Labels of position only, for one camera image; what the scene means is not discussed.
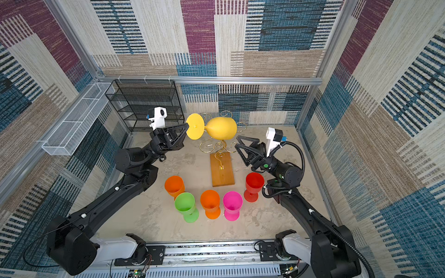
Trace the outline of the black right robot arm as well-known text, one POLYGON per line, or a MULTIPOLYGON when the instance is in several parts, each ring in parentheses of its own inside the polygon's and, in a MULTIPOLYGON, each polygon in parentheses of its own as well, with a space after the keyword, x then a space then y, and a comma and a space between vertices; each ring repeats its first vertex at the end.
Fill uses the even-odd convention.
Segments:
POLYGON ((274 199, 288 210, 303 227, 308 239, 287 230, 276 235, 275 247, 279 259, 295 256, 309 265, 317 278, 354 278, 362 273, 359 251, 352 234, 345 226, 338 227, 321 215, 299 192, 305 166, 281 162, 275 153, 286 145, 295 148, 303 158, 302 149, 293 142, 280 142, 268 152, 259 139, 238 136, 235 148, 244 164, 252 171, 272 175, 262 187, 267 199, 274 199))

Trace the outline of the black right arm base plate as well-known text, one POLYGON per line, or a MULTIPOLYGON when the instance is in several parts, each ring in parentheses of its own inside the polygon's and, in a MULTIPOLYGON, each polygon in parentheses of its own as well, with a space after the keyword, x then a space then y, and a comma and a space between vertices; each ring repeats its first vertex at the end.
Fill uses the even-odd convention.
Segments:
POLYGON ((285 260, 282 254, 282 246, 279 243, 259 240, 256 242, 255 248, 258 250, 262 262, 285 260))

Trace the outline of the pink wine glass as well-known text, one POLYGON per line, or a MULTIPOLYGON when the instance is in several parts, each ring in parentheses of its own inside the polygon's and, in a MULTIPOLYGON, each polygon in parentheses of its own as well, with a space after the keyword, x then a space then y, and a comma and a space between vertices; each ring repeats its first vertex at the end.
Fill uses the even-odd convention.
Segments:
POLYGON ((223 197, 224 216, 228 221, 236 221, 240 216, 243 198, 238 192, 227 192, 223 197))

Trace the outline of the green wine glass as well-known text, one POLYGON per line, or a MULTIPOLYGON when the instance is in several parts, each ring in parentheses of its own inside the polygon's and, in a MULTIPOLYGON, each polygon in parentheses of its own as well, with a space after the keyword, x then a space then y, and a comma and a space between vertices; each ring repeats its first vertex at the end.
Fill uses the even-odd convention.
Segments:
POLYGON ((175 209, 183 216, 187 223, 193 223, 199 218, 199 211, 193 194, 183 192, 175 199, 175 209))

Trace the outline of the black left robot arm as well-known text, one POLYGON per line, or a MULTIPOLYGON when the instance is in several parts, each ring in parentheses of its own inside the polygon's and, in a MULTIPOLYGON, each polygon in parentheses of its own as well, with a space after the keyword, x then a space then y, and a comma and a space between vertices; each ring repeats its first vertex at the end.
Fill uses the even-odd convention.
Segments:
POLYGON ((85 271, 98 258, 104 247, 91 238, 122 206, 148 190, 157 179, 156 161, 163 162, 166 153, 184 147, 189 125, 157 128, 151 141, 142 148, 119 149, 116 168, 124 176, 115 186, 73 214, 58 215, 47 226, 46 253, 72 276, 85 271))

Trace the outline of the orange wine glass front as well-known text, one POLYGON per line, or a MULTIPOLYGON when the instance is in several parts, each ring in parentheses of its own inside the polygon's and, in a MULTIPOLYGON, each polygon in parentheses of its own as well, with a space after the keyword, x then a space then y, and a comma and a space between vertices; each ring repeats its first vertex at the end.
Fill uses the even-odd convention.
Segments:
POLYGON ((185 192, 184 181, 179 176, 171 176, 165 181, 165 190, 174 199, 176 199, 181 193, 185 192))

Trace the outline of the orange wine glass back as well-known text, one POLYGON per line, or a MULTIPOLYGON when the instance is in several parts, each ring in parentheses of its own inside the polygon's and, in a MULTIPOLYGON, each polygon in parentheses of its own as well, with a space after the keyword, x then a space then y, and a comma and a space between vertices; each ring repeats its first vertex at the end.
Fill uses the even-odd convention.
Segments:
POLYGON ((220 196, 214 190, 207 190, 200 196, 200 203, 205 210, 207 218, 215 220, 219 218, 220 209, 220 196))

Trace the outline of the yellow wine glass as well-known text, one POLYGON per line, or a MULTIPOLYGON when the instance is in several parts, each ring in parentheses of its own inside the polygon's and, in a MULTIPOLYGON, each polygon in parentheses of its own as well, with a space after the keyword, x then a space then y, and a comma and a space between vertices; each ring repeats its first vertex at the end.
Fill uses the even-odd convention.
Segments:
POLYGON ((216 117, 205 124, 201 115, 191 114, 186 123, 189 125, 187 136, 191 140, 200 139, 205 132, 216 140, 230 140, 238 131, 236 122, 232 118, 226 117, 216 117))

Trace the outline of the orange wine glass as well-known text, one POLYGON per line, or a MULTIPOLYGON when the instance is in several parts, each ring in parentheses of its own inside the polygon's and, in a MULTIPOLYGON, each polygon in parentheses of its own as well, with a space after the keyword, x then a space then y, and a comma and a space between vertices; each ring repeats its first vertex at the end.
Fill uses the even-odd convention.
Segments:
POLYGON ((165 181, 165 190, 174 199, 176 199, 181 193, 185 192, 184 181, 179 176, 171 176, 165 181))
POLYGON ((219 218, 220 209, 220 196, 214 190, 207 190, 200 196, 200 203, 205 210, 207 218, 215 220, 219 218))

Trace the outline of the red wine glass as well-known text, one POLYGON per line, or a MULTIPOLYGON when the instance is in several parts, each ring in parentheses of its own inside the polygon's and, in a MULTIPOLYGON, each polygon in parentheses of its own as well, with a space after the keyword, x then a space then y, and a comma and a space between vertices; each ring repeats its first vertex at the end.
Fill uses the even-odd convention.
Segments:
POLYGON ((264 177, 260 173, 249 173, 245 179, 245 200, 250 203, 256 202, 258 200, 258 193, 263 188, 264 182, 264 177))

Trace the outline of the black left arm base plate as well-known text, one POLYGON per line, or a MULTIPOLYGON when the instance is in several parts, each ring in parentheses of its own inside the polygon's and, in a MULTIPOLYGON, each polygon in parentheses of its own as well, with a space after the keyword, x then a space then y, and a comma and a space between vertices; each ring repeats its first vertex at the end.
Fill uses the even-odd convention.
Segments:
POLYGON ((130 258, 120 258, 114 261, 114 266, 148 266, 162 265, 166 246, 146 246, 144 250, 130 258))

